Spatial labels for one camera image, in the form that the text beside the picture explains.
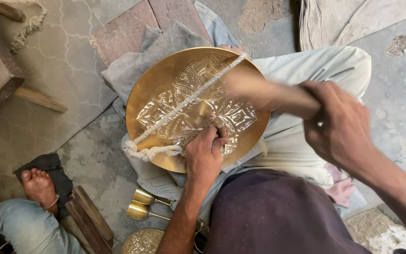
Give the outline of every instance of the dark cloth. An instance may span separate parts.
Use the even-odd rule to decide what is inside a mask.
[[[352,240],[322,188],[275,170],[249,170],[225,180],[204,252],[370,253]]]
[[[56,193],[59,194],[59,200],[57,201],[59,205],[59,217],[70,215],[65,207],[65,203],[70,200],[69,195],[71,194],[71,189],[73,188],[73,182],[67,177],[67,175],[65,175],[64,168],[62,168],[60,165],[60,160],[57,153],[40,155],[33,161],[15,171],[15,175],[21,184],[23,184],[23,181],[21,180],[21,172],[23,172],[23,170],[31,170],[33,168],[46,171],[50,174],[54,187],[56,188]]]

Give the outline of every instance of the bare foot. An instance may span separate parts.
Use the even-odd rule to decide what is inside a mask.
[[[227,45],[227,44],[219,45],[217,47],[222,48],[222,49],[231,50],[234,53],[238,53],[239,55],[245,56],[245,58],[247,58],[250,61],[252,60],[251,56],[241,47],[232,47],[231,45]]]
[[[37,201],[43,209],[46,209],[56,200],[56,191],[50,174],[36,168],[21,172],[23,189],[29,200]],[[55,203],[48,209],[54,216],[59,215],[59,207]]]

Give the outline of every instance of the frayed rope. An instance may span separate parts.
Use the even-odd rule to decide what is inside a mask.
[[[175,155],[178,155],[178,154],[182,153],[183,149],[178,145],[165,146],[165,147],[152,147],[150,149],[145,148],[145,149],[142,149],[139,152],[139,151],[137,151],[137,144],[140,141],[142,141],[144,138],[146,138],[148,135],[150,135],[150,133],[157,130],[162,124],[164,124],[168,120],[170,120],[170,118],[172,118],[179,111],[182,111],[184,106],[186,106],[189,102],[191,102],[193,99],[195,99],[197,96],[199,96],[208,87],[215,84],[223,75],[225,75],[229,70],[234,68],[236,65],[238,65],[240,62],[242,62],[242,60],[244,60],[244,59],[245,59],[245,56],[239,56],[238,58],[236,58],[236,60],[234,60],[232,63],[230,63],[229,66],[225,67],[221,72],[214,75],[214,77],[212,77],[210,81],[208,81],[206,84],[201,86],[195,93],[193,93],[191,96],[189,96],[183,102],[181,102],[170,113],[166,114],[163,118],[161,118],[161,120],[157,121],[155,125],[148,128],[148,130],[146,130],[142,135],[140,135],[134,141],[131,141],[131,140],[126,141],[125,146],[123,147],[123,151],[129,157],[142,159],[145,162],[154,159],[154,157],[158,153],[165,153],[168,156],[175,156]]]
[[[0,3],[13,4],[13,3],[27,3],[36,4],[42,9],[42,13],[38,16],[33,16],[29,23],[25,23],[24,27],[18,31],[14,32],[14,41],[10,43],[12,45],[12,52],[17,52],[17,50],[25,48],[27,44],[26,37],[33,31],[42,30],[42,23],[48,10],[40,3],[38,0],[0,0]]]

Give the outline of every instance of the small brass plate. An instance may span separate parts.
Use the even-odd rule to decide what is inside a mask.
[[[238,56],[221,48],[190,48],[166,56],[151,66],[133,87],[126,105],[126,126],[131,140],[142,135]],[[238,66],[261,73],[246,59]],[[229,97],[230,91],[223,82],[222,78],[209,87],[180,114],[141,141],[138,149],[169,145],[184,148],[201,130],[220,119],[230,140],[222,150],[222,167],[249,152],[266,129],[270,110],[257,109],[243,99]],[[151,162],[166,170],[187,173],[185,151],[178,156],[157,154]]]
[[[130,234],[121,248],[122,254],[155,254],[164,232],[145,228]]]

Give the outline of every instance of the engraved floral pattern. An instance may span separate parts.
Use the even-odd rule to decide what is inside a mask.
[[[150,128],[226,66],[213,55],[190,62],[178,74],[172,88],[161,92],[145,104],[135,121],[144,129]],[[228,93],[222,81],[216,82],[154,134],[185,147],[200,130],[218,118],[225,124],[230,140],[223,149],[223,155],[233,154],[238,146],[239,133],[259,121],[259,115],[251,104],[240,98],[233,99]]]
[[[142,229],[131,234],[122,247],[122,253],[156,253],[164,233],[156,229]]]

